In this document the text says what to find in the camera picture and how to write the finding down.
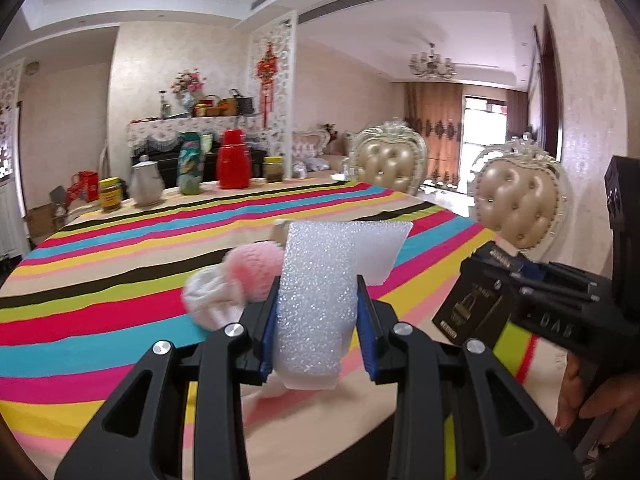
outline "colorful tablecloth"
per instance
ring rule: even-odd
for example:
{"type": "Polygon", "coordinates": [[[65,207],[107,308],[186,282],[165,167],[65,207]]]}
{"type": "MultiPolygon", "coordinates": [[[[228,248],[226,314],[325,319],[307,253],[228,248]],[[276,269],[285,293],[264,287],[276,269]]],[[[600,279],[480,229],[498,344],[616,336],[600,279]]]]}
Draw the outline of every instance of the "colorful tablecloth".
{"type": "MultiPolygon", "coordinates": [[[[157,340],[199,342],[180,302],[197,269],[229,248],[265,240],[276,218],[409,220],[413,228],[388,280],[372,286],[398,316],[442,338],[430,323],[462,261],[494,233],[469,219],[381,187],[293,181],[257,189],[126,205],[89,213],[42,243],[0,290],[0,413],[32,460],[52,477],[56,465],[103,400],[157,340]]],[[[245,421],[252,478],[287,480],[335,456],[387,418],[395,387],[374,386],[357,339],[332,391],[290,391],[260,400],[245,421]]],[[[520,380],[534,341],[507,326],[495,349],[520,380]]],[[[194,388],[185,438],[190,476],[194,388]]],[[[450,438],[451,428],[447,429],[450,438]]],[[[452,459],[447,460],[453,473],[452,459]]]]}

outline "black bag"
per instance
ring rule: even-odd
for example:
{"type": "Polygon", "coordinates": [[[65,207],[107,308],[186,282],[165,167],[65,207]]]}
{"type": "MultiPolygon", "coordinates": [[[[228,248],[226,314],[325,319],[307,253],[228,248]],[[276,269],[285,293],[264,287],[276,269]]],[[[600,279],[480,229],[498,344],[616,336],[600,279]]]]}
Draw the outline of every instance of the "black bag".
{"type": "Polygon", "coordinates": [[[244,97],[237,88],[232,88],[229,93],[238,102],[238,115],[254,115],[254,98],[244,97]]]}

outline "pink pom-pom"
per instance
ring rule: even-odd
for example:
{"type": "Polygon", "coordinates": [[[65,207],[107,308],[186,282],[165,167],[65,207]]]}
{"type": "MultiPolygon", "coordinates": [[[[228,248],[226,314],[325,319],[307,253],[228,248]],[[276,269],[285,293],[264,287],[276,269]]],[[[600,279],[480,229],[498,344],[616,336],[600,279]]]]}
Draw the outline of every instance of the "pink pom-pom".
{"type": "Polygon", "coordinates": [[[248,301],[264,301],[274,277],[282,272],[284,249],[271,241],[241,245],[231,249],[224,262],[226,276],[241,283],[248,301]]]}

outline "chandelier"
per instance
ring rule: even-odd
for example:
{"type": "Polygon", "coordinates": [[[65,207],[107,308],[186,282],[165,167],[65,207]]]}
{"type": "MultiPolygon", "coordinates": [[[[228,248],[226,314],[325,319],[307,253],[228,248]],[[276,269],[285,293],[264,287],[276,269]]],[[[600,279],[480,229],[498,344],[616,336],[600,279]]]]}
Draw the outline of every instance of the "chandelier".
{"type": "Polygon", "coordinates": [[[413,75],[426,77],[428,79],[453,79],[456,75],[456,64],[451,62],[449,57],[444,62],[440,59],[440,54],[435,53],[435,44],[430,43],[431,53],[423,52],[418,58],[417,54],[411,55],[409,70],[413,75]]]}

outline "red plastic pitcher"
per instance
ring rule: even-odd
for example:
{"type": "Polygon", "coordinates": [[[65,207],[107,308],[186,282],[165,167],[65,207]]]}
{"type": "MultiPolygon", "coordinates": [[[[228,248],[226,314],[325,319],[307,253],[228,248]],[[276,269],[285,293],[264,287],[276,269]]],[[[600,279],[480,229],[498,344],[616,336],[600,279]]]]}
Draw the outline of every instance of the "red plastic pitcher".
{"type": "Polygon", "coordinates": [[[218,150],[216,174],[222,189],[244,189],[251,181],[251,157],[239,128],[227,130],[218,150]]]}

